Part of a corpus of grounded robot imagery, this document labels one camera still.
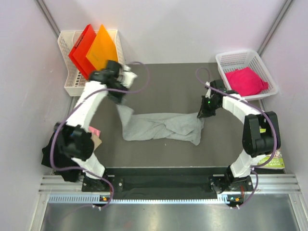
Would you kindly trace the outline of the grey t shirt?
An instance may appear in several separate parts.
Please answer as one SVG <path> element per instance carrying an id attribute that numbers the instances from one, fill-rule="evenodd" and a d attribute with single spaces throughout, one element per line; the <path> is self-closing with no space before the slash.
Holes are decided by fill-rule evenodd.
<path id="1" fill-rule="evenodd" d="M 204 119 L 197 113 L 135 114 L 125 105 L 117 105 L 122 124 L 122 136 L 126 141 L 173 139 L 189 141 L 197 146 L 201 141 Z"/>

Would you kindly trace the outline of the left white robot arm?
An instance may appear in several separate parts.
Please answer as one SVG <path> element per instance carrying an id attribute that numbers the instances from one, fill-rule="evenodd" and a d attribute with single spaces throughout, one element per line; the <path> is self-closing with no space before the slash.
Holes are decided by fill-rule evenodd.
<path id="1" fill-rule="evenodd" d="M 92 72 L 77 105 L 68 118 L 56 126 L 50 149 L 53 168 L 58 171 L 80 170 L 93 179 L 92 185 L 97 190 L 108 188 L 105 167 L 94 153 L 90 122 L 103 99 L 109 97 L 121 103 L 136 77 L 128 66 Z"/>

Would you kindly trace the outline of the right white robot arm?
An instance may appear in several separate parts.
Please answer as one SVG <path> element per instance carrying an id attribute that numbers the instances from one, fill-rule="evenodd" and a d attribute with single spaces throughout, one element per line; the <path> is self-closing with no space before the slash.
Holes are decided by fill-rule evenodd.
<path id="1" fill-rule="evenodd" d="M 227 170 L 224 179 L 229 190 L 237 190 L 242 185 L 242 178 L 250 175 L 251 169 L 267 155 L 275 154 L 281 146 L 278 116 L 275 112 L 265 112 L 250 104 L 234 91 L 208 89 L 202 96 L 198 118 L 216 115 L 222 108 L 232 113 L 243 124 L 242 147 L 235 162 Z"/>

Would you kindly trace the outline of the orange plastic folder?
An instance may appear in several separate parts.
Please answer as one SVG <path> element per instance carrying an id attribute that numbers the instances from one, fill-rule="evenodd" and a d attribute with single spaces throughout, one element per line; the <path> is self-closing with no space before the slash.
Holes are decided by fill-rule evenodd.
<path id="1" fill-rule="evenodd" d="M 106 68 L 108 60 L 118 62 L 115 43 L 103 24 L 101 24 L 98 33 L 86 54 L 86 58 L 96 70 Z"/>

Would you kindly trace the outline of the white file organizer basket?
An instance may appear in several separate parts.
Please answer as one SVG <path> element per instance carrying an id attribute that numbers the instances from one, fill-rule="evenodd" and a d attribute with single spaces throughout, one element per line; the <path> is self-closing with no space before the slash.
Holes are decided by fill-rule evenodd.
<path id="1" fill-rule="evenodd" d="M 125 65 L 126 61 L 122 50 L 119 31 L 117 29 L 108 29 L 106 32 L 109 34 L 110 38 L 103 36 L 95 39 L 94 45 L 90 46 L 89 51 L 86 53 L 86 57 L 89 58 L 89 61 L 98 69 L 104 68 L 108 59 L 118 61 L 121 65 Z M 58 46 L 68 72 L 64 89 L 71 97 L 79 97 L 87 82 L 69 58 L 69 54 L 75 46 L 75 43 L 79 40 L 81 34 L 81 30 L 61 31 L 58 37 Z"/>

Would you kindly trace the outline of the magenta t shirt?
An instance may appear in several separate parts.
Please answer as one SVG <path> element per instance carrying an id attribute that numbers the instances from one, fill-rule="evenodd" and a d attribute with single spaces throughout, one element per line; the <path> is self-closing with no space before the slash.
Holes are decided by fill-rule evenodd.
<path id="1" fill-rule="evenodd" d="M 251 96 L 269 89 L 269 84 L 263 81 L 250 67 L 227 72 L 226 78 L 232 90 L 241 96 Z"/>

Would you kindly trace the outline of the red plastic folder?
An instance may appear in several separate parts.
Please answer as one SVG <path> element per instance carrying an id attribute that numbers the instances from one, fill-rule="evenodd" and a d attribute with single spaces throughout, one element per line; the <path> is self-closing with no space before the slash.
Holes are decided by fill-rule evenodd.
<path id="1" fill-rule="evenodd" d="M 86 54 L 88 53 L 95 37 L 96 33 L 92 25 L 87 25 L 68 55 L 73 64 L 86 80 L 88 80 L 90 74 L 96 70 L 86 58 Z"/>

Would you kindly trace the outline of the pink t shirt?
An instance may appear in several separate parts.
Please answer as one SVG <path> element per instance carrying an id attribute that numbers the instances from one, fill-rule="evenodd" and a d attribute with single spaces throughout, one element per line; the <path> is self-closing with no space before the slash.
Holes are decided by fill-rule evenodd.
<path id="1" fill-rule="evenodd" d="M 100 133 L 101 133 L 100 130 L 98 130 L 98 129 L 94 128 L 94 127 L 91 127 L 91 126 L 89 126 L 89 131 L 90 131 L 92 134 L 96 135 L 97 137 L 99 137 L 99 136 L 100 136 Z"/>

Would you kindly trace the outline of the white mesh basket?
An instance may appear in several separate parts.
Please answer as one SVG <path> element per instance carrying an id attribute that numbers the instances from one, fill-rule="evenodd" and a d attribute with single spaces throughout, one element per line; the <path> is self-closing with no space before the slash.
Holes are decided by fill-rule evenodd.
<path id="1" fill-rule="evenodd" d="M 219 53 L 216 61 L 226 88 L 236 91 L 247 101 L 261 100 L 278 93 L 278 87 L 256 51 Z"/>

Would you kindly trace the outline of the tan t shirt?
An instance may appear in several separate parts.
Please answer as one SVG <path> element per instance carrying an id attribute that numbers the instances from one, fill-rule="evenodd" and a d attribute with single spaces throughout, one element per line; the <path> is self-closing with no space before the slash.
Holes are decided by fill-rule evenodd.
<path id="1" fill-rule="evenodd" d="M 91 139 L 94 143 L 94 151 L 95 151 L 102 144 L 102 140 L 95 134 L 92 134 Z"/>

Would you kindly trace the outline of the green children's book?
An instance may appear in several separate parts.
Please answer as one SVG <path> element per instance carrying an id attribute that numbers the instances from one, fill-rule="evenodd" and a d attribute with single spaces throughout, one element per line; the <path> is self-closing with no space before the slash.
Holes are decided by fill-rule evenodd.
<path id="1" fill-rule="evenodd" d="M 257 157 L 258 163 L 254 164 L 255 166 L 259 166 L 263 163 L 265 163 L 266 161 L 269 160 L 271 154 L 268 155 L 260 155 Z M 274 169 L 274 170 L 281 170 L 281 169 L 285 169 L 285 164 L 283 161 L 283 157 L 282 157 L 282 153 L 281 150 L 278 149 L 275 152 L 274 157 L 272 158 L 272 160 L 270 162 L 268 162 L 266 165 L 261 166 L 259 168 L 265 168 L 265 169 Z"/>

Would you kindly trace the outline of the black printed t shirt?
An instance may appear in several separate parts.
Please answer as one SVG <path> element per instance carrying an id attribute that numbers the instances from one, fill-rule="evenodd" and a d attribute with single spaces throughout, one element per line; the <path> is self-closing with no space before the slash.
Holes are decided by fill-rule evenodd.
<path id="1" fill-rule="evenodd" d="M 52 140 L 54 137 L 55 132 L 52 134 L 49 143 L 47 146 L 42 148 L 42 154 L 43 158 L 41 161 L 41 164 L 52 168 L 51 163 L 50 163 L 50 151 L 51 151 L 51 145 L 52 145 Z M 73 160 L 70 158 L 66 157 L 64 154 L 59 153 L 57 144 L 55 144 L 54 152 L 53 152 L 53 160 L 54 160 L 54 165 L 58 168 L 64 168 L 64 167 L 78 167 L 78 164 L 75 163 Z M 80 170 L 73 169 L 73 170 L 66 170 L 66 171 L 58 171 L 64 181 L 68 182 L 77 182 L 79 175 L 80 175 Z"/>

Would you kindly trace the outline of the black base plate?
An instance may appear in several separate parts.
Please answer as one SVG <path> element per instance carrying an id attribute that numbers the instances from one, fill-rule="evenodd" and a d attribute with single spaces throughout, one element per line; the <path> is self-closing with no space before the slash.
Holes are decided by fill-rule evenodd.
<path id="1" fill-rule="evenodd" d="M 227 167 L 109 167 L 104 174 L 118 200 L 214 199 L 220 193 L 248 193 L 250 176 L 230 179 Z"/>

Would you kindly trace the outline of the aluminium frame rail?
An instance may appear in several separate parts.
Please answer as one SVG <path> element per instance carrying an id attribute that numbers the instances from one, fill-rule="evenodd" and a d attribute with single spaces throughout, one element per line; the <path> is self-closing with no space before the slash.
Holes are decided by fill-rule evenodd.
<path id="1" fill-rule="evenodd" d="M 248 199 L 250 194 L 300 194 L 298 181 L 293 174 L 260 174 L 251 176 L 247 189 L 240 187 L 234 191 L 217 193 L 211 190 L 209 183 L 182 185 L 179 182 L 163 187 L 148 185 L 136 187 L 127 179 L 115 180 L 115 194 L 105 192 L 87 192 L 85 184 L 65 182 L 60 176 L 44 176 L 39 194 L 45 195 L 50 203 L 78 204 L 228 204 L 231 201 Z"/>

